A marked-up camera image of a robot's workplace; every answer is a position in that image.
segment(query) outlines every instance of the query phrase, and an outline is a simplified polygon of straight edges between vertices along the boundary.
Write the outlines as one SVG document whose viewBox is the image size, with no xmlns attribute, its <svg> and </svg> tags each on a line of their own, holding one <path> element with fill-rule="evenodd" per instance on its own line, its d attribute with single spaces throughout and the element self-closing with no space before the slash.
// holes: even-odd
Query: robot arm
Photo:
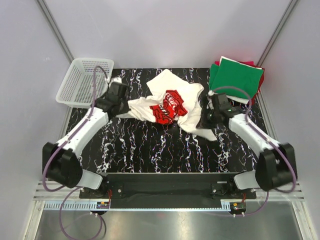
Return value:
<svg viewBox="0 0 320 240">
<path fill-rule="evenodd" d="M 109 120 L 118 114 L 128 112 L 126 99 L 128 86 L 117 81 L 110 84 L 108 91 L 98 98 L 84 118 L 62 139 L 55 144 L 48 142 L 42 149 L 42 171 L 54 155 L 46 177 L 68 188 L 75 186 L 97 190 L 103 177 L 82 169 L 78 158 L 92 137 Z"/>
<path fill-rule="evenodd" d="M 280 144 L 251 120 L 247 122 L 246 115 L 239 107 L 231 106 L 226 94 L 214 94 L 211 100 L 213 109 L 204 114 L 207 126 L 224 124 L 241 137 L 258 158 L 256 170 L 243 172 L 234 177 L 236 187 L 240 190 L 261 188 L 269 191 L 293 182 L 294 176 L 275 148 L 284 154 L 297 177 L 294 148 L 289 143 Z"/>
</svg>

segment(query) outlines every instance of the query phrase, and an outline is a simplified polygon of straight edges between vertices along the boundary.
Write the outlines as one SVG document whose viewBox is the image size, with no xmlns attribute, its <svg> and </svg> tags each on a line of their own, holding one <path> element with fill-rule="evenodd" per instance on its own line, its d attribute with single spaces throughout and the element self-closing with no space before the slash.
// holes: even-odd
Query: basket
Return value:
<svg viewBox="0 0 320 240">
<path fill-rule="evenodd" d="M 76 58 L 72 61 L 55 100 L 72 108 L 88 109 L 92 103 L 92 81 L 94 69 L 97 65 L 105 70 L 109 81 L 114 61 L 104 58 Z M 104 73 L 99 68 L 96 70 L 95 79 L 96 97 L 98 98 L 107 90 L 108 83 Z"/>
</svg>

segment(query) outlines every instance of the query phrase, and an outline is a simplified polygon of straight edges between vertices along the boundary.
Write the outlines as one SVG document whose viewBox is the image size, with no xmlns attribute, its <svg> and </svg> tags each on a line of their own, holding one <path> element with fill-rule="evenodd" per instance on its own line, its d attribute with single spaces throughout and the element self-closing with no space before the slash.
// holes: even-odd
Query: white wall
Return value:
<svg viewBox="0 0 320 240">
<path fill-rule="evenodd" d="M 276 134 L 295 148 L 297 173 L 320 236 L 320 1 L 300 1 L 263 67 Z"/>
<path fill-rule="evenodd" d="M 116 68 L 257 62 L 290 0 L 46 0 L 75 58 Z"/>
<path fill-rule="evenodd" d="M 34 0 L 0 1 L 0 238 L 20 240 L 66 107 L 55 95 L 69 67 Z"/>
</svg>

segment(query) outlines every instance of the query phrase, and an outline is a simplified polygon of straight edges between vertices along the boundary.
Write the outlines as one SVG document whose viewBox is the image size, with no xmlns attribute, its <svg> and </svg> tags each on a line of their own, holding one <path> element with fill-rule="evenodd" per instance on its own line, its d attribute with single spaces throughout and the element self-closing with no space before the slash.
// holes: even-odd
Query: black marbled table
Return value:
<svg viewBox="0 0 320 240">
<path fill-rule="evenodd" d="M 204 86 L 199 100 L 204 103 L 209 90 L 208 68 L 173 68 L 178 77 Z M 114 69 L 129 85 L 129 99 L 151 95 L 147 82 L 162 69 Z M 74 108 L 68 123 L 70 131 L 87 109 Z M 266 132 L 256 102 L 250 112 L 252 121 Z M 162 125 L 135 119 L 112 119 L 88 143 L 80 162 L 97 173 L 213 173 L 242 172 L 255 167 L 257 158 L 247 144 L 225 127 L 213 129 L 217 141 L 208 141 L 181 130 L 176 123 Z"/>
</svg>

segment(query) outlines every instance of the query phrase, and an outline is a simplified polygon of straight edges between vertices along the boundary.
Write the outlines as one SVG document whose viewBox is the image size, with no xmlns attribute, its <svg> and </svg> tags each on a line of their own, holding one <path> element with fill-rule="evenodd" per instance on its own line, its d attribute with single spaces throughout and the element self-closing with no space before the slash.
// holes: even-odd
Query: red graphic print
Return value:
<svg viewBox="0 0 320 240">
<path fill-rule="evenodd" d="M 155 116 L 155 122 L 159 124 L 171 124 L 175 117 L 184 116 L 188 111 L 182 105 L 184 103 L 177 90 L 167 90 L 163 98 L 163 105 L 150 106 Z"/>
</svg>

